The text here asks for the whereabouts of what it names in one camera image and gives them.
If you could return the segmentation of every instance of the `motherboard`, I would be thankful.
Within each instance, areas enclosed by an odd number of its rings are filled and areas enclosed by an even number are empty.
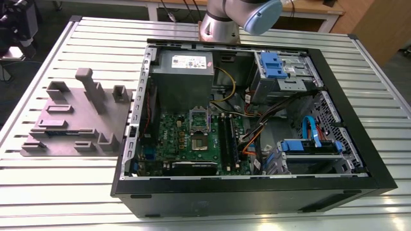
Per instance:
[[[201,109],[161,113],[157,145],[142,147],[138,175],[249,175],[249,159],[240,160],[237,152],[243,134],[240,116],[208,115]]]

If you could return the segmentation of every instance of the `aluminum extrusion table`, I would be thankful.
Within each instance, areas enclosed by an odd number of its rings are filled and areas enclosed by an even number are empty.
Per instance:
[[[240,32],[243,43],[317,48],[339,80],[397,189],[324,213],[137,219],[109,196],[116,157],[22,157],[50,81],[78,87],[78,67],[104,88],[137,86],[146,38],[197,39],[197,25],[102,18],[69,22],[0,132],[0,229],[399,230],[411,226],[411,109],[357,40],[347,35]]]

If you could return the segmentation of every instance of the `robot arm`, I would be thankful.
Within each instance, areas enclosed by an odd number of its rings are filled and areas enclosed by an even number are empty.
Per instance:
[[[208,0],[200,36],[204,41],[235,43],[239,26],[252,35],[264,33],[277,21],[280,0]]]

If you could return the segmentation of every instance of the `yellow wire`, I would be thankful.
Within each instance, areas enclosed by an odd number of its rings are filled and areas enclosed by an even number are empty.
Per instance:
[[[222,69],[221,69],[220,67],[217,67],[217,66],[214,66],[213,68],[216,68],[216,69],[218,69],[220,71],[222,71],[224,74],[229,77],[230,82],[232,82],[232,92],[230,92],[230,94],[229,94],[224,99],[221,99],[221,100],[212,100],[212,101],[210,101],[210,102],[216,103],[216,102],[222,102],[222,101],[228,100],[229,97],[233,95],[233,93],[236,92],[236,82],[235,82],[235,80],[233,80],[230,74],[229,74],[225,70],[222,70]]]

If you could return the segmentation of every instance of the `floor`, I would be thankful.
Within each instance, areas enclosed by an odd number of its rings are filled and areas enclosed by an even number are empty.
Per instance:
[[[56,12],[50,1],[37,0],[36,2],[42,16],[42,23],[38,25],[38,32],[34,36],[37,54],[33,61],[36,62],[44,61],[72,15],[148,20],[145,7],[64,2],[62,10]],[[165,11],[158,9],[157,12],[158,20],[169,21]],[[173,14],[180,22],[192,22],[186,10],[176,10]],[[14,63],[5,66],[5,70],[13,76],[13,80],[8,83],[0,81],[0,128],[14,109],[38,68],[38,63]],[[405,58],[397,53],[383,70],[407,102],[411,103],[411,58]]]

